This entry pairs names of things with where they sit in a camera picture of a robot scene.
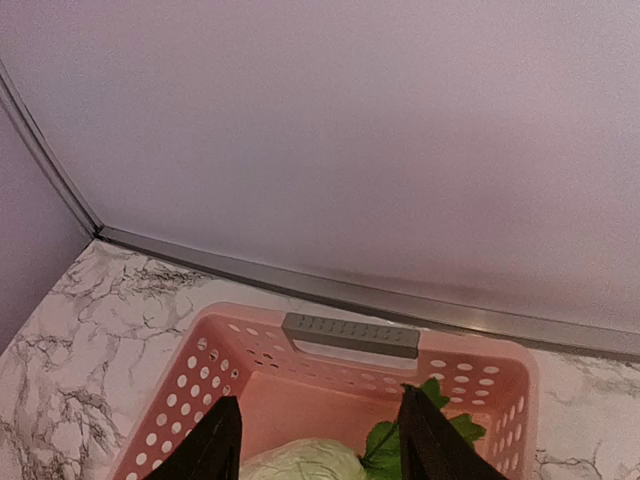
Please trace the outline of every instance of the basket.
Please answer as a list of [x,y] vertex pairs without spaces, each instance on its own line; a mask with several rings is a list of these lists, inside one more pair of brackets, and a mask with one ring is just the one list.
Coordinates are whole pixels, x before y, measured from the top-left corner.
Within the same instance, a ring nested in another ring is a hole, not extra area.
[[445,415],[468,412],[487,429],[476,443],[483,458],[510,479],[531,478],[538,380],[525,348],[230,303],[197,316],[109,478],[143,479],[224,395],[240,404],[242,459],[311,437],[363,453],[371,428],[396,417],[401,384],[429,377],[451,397]]

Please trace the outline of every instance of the cabbage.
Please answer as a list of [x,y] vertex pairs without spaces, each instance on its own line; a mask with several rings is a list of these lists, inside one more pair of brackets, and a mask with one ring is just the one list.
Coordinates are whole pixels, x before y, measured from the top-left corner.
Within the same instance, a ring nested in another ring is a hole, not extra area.
[[365,480],[360,460],[334,440],[304,439],[256,455],[240,468],[240,480]]

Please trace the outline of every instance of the white marble surface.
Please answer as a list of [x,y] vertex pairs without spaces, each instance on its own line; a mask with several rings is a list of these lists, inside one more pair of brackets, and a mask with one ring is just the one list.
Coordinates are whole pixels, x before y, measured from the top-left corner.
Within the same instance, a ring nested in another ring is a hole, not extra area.
[[[356,318],[94,242],[0,357],[0,479],[103,480],[195,314]],[[541,479],[640,478],[640,365],[533,351]]]

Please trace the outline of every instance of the white wall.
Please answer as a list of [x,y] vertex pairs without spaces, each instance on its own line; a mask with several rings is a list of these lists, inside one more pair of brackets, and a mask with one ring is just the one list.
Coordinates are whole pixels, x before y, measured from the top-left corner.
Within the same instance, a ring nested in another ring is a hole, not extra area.
[[88,242],[0,107],[0,353]]
[[0,4],[109,225],[640,331],[640,5]]

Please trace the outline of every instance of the basket handle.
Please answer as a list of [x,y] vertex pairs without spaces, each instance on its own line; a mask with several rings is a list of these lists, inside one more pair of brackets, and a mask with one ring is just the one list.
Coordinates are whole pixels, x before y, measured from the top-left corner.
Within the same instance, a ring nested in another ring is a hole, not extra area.
[[420,331],[287,313],[282,330],[289,340],[401,358],[418,358]]

